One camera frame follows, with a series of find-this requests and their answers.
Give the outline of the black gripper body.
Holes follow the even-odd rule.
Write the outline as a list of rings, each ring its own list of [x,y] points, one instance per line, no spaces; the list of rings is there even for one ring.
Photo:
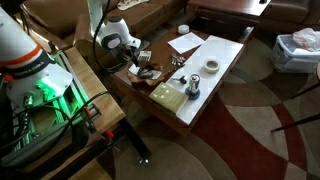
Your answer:
[[[132,61],[136,67],[139,66],[137,56],[135,55],[135,50],[132,50],[132,49],[124,49],[121,47],[117,47],[116,48],[116,59],[121,64],[127,64],[129,61]]]

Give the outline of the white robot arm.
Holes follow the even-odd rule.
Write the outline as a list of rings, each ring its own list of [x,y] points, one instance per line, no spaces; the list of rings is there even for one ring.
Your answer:
[[[133,51],[141,41],[129,33],[125,20],[111,16],[102,21],[102,6],[108,0],[87,0],[91,35],[104,49]],[[40,44],[0,8],[0,66],[11,80],[6,95],[14,111],[27,107],[27,100],[37,106],[61,97],[71,85],[73,75],[61,67]]]

